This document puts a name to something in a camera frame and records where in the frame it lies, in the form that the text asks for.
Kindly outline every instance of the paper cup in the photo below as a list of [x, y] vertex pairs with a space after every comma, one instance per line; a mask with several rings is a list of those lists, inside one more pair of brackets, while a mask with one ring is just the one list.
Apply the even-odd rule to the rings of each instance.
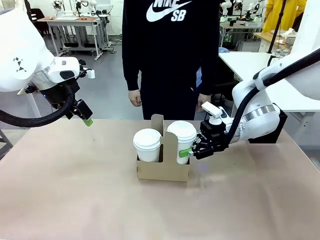
[[133, 137], [133, 145], [138, 157], [144, 162], [159, 162], [161, 134], [157, 130], [146, 128]]
[[187, 164], [189, 157], [180, 157], [179, 152], [192, 147], [194, 140], [197, 137], [196, 128], [187, 121], [175, 121], [167, 128], [167, 132], [173, 133], [178, 138], [178, 149], [176, 161], [179, 164]]

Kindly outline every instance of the person's left hand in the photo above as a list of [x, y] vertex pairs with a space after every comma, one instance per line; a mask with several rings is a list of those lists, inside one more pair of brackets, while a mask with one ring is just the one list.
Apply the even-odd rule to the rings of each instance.
[[199, 94], [199, 97], [198, 97], [198, 107], [197, 107], [197, 111], [200, 113], [200, 112], [203, 112], [203, 109], [201, 107], [202, 104], [204, 104], [205, 102], [211, 102], [211, 95], [203, 95], [203, 94]]

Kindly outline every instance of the nike logo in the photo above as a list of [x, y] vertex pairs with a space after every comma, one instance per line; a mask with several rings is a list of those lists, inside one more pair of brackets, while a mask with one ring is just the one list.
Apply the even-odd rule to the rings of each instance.
[[192, 1], [188, 1], [188, 2], [185, 2], [185, 3], [182, 3], [182, 4], [176, 4], [176, 5], [173, 5], [172, 7], [170, 8], [167, 8], [163, 11], [159, 11], [159, 12], [155, 12], [154, 9], [153, 9], [153, 3], [151, 4], [151, 6], [149, 7], [148, 11], [146, 12], [146, 19], [149, 21], [149, 22], [156, 22], [162, 18], [164, 18], [165, 16], [167, 16], [168, 14], [174, 12], [175, 10], [183, 7], [184, 5], [187, 5], [189, 3], [191, 3]]

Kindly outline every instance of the person's right hand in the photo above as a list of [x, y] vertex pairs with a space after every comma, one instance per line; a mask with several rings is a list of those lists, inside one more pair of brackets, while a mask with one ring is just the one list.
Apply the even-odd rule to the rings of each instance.
[[129, 91], [128, 94], [129, 100], [132, 103], [133, 106], [135, 107], [141, 107], [141, 97], [140, 97], [140, 90], [133, 90]]

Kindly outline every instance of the black nike hoodie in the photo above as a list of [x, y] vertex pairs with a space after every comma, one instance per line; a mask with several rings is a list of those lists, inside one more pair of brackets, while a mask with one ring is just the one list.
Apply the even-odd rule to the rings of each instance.
[[170, 78], [174, 85], [193, 87], [201, 67], [201, 93], [211, 94], [218, 61], [219, 3], [124, 0], [122, 61], [128, 90], [139, 89], [139, 70], [142, 82], [149, 76], [151, 85]]

